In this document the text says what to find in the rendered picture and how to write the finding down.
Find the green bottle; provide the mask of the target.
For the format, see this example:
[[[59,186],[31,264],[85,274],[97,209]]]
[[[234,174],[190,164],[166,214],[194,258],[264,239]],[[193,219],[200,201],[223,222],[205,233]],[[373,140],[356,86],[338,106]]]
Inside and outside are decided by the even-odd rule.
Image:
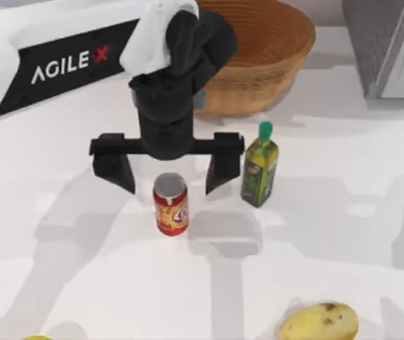
[[[272,132],[271,122],[261,122],[244,159],[241,197],[256,208],[270,197],[277,170],[279,147],[272,140]]]

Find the grey cabinet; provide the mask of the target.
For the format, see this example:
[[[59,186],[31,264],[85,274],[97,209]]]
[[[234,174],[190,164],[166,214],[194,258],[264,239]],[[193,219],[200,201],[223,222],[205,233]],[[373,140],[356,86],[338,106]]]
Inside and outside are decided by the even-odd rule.
[[[342,0],[364,96],[404,99],[404,0]]]

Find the yellow potato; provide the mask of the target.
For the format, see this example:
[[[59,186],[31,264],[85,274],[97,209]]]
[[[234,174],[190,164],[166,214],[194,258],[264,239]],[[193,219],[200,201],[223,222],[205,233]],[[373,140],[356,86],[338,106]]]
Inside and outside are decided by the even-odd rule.
[[[276,340],[354,340],[359,330],[357,313],[342,302],[320,302],[286,317]]]

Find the brown woven basket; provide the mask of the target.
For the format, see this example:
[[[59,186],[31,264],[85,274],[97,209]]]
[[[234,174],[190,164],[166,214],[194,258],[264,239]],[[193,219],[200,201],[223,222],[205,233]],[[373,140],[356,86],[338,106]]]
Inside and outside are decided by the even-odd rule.
[[[266,109],[288,87],[316,40],[315,26],[281,0],[197,0],[232,26],[238,52],[205,86],[206,103],[195,112],[246,117]]]

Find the red and yellow can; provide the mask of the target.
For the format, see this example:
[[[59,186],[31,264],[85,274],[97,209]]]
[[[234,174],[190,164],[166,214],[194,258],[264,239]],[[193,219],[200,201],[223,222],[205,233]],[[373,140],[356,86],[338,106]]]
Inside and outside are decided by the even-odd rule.
[[[167,236],[182,234],[189,225],[188,190],[177,173],[160,174],[154,181],[156,225]]]

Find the pale grey rounded box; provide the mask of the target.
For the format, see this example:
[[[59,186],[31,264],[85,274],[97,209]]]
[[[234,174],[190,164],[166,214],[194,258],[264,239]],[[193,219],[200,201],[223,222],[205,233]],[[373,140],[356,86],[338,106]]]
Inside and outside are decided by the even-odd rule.
[[[204,110],[206,104],[207,104],[207,95],[204,89],[198,91],[193,97],[192,97],[192,103],[193,103],[193,108],[194,111],[202,111]]]

